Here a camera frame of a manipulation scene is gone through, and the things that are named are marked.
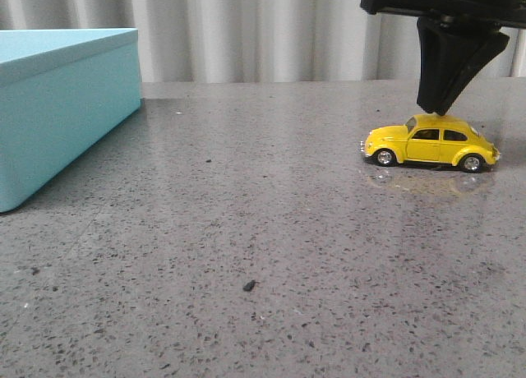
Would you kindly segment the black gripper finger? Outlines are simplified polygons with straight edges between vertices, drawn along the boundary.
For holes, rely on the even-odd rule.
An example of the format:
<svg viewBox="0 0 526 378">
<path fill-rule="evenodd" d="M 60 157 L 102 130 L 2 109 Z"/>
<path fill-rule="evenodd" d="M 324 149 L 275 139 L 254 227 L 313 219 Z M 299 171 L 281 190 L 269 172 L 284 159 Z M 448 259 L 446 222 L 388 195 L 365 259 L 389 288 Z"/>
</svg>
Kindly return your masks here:
<svg viewBox="0 0 526 378">
<path fill-rule="evenodd" d="M 444 115 L 468 83 L 498 54 L 510 37 L 491 22 L 466 18 L 417 22 L 421 76 L 417 103 L 427 113 Z"/>
</svg>

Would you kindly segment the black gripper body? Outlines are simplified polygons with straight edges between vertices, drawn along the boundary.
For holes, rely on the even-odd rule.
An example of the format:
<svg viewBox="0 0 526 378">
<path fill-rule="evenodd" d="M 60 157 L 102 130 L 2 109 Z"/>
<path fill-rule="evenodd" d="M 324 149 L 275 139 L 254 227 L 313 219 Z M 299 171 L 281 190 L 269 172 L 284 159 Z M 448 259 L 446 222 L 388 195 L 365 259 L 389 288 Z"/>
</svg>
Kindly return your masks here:
<svg viewBox="0 0 526 378">
<path fill-rule="evenodd" d="M 466 16 L 505 27 L 525 27 L 525 0 L 361 0 L 369 14 Z"/>
</svg>

